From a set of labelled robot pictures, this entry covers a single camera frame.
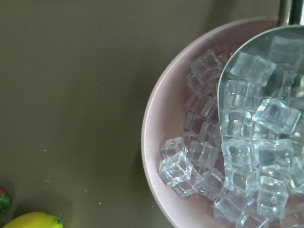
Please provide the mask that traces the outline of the pink bowl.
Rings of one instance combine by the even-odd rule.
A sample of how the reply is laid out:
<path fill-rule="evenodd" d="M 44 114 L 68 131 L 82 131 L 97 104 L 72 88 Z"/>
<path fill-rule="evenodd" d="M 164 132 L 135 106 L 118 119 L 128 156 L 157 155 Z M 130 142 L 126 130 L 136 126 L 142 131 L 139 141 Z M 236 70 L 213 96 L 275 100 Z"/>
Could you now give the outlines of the pink bowl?
<path fill-rule="evenodd" d="M 167 66 L 147 103 L 141 135 L 142 162 L 150 190 L 170 223 L 176 228 L 232 228 L 234 224 L 213 217 L 213 203 L 201 195 L 180 198 L 159 177 L 160 147 L 184 133 L 185 101 L 190 96 L 186 74 L 189 61 L 213 49 L 229 55 L 234 45 L 277 25 L 276 16 L 241 19 L 215 28 L 184 48 Z"/>

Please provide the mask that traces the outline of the metal ice scoop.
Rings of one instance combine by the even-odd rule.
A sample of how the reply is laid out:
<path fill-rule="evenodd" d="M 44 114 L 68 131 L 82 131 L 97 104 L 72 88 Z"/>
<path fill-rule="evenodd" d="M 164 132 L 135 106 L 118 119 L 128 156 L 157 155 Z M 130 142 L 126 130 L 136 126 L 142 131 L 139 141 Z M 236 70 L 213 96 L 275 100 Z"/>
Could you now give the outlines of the metal ice scoop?
<path fill-rule="evenodd" d="M 304 3 L 294 0 L 278 27 L 243 44 L 227 62 L 218 87 L 225 187 L 257 192 L 258 211 L 284 212 L 304 193 Z M 264 99 L 301 111 L 291 135 L 252 120 Z"/>

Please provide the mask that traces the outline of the clear ice cube top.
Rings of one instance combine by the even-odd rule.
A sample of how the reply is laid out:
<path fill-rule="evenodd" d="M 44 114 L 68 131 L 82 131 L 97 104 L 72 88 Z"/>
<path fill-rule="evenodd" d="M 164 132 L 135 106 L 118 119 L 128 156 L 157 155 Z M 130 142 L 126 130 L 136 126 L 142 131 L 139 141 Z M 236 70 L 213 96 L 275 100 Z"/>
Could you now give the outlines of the clear ice cube top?
<path fill-rule="evenodd" d="M 277 134 L 291 135 L 300 119 L 301 111 L 271 98 L 262 100 L 252 120 Z"/>

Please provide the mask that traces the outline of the clear ice cube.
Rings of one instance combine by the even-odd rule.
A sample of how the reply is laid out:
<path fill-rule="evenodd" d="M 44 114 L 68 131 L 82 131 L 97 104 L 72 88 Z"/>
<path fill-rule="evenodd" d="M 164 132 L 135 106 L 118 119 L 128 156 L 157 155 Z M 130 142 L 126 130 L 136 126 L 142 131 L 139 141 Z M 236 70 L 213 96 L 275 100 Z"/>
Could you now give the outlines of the clear ice cube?
<path fill-rule="evenodd" d="M 291 135 L 300 119 L 301 111 L 271 98 L 262 100 L 252 120 L 277 134 Z"/>
<path fill-rule="evenodd" d="M 181 198 L 197 194 L 202 181 L 184 152 L 163 159 L 158 175 Z"/>

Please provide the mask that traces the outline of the clear ice cube left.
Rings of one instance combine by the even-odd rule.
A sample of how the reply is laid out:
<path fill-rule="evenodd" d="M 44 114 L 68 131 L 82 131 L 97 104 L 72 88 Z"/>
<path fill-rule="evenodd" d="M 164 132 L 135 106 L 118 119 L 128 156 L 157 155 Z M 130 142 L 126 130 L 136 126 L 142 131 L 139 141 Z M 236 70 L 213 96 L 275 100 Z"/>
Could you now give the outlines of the clear ice cube left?
<path fill-rule="evenodd" d="M 163 159 L 158 175 L 181 198 L 197 194 L 202 181 L 184 152 Z"/>

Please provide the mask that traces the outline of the yellow lemon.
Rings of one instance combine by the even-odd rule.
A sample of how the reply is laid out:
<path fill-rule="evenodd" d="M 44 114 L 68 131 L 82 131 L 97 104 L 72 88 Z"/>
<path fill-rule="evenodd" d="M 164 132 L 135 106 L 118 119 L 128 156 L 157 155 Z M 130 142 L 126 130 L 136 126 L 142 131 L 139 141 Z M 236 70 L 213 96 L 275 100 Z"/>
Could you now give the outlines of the yellow lemon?
<path fill-rule="evenodd" d="M 13 219 L 4 228 L 63 228 L 60 218 L 45 212 L 30 212 Z"/>

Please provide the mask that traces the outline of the red strawberry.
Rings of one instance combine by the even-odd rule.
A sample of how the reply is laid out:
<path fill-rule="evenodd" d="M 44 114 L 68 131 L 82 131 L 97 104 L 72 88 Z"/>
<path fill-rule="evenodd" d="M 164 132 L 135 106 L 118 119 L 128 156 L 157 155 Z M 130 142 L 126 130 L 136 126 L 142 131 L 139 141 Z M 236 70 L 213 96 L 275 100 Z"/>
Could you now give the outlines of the red strawberry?
<path fill-rule="evenodd" d="M 5 212 L 11 206 L 11 196 L 5 188 L 0 188 L 0 213 Z"/>

